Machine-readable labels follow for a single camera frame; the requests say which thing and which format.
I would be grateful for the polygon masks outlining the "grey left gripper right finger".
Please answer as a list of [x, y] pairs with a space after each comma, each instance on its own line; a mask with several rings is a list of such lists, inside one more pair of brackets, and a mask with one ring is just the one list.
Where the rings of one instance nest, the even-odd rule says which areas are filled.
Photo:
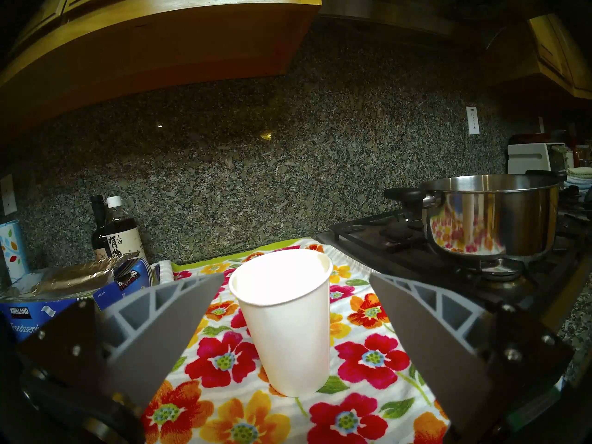
[[370, 284], [449, 418], [445, 436], [511, 436], [558, 401], [573, 348], [527, 310], [381, 273]]

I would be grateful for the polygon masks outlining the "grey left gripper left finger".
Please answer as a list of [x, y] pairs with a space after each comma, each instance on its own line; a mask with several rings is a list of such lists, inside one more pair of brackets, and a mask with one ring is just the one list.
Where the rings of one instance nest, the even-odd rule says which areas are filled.
[[34, 404], [132, 412], [150, 402], [189, 344], [223, 282], [196, 275], [137, 291], [100, 311], [74, 302], [19, 343], [20, 385]]

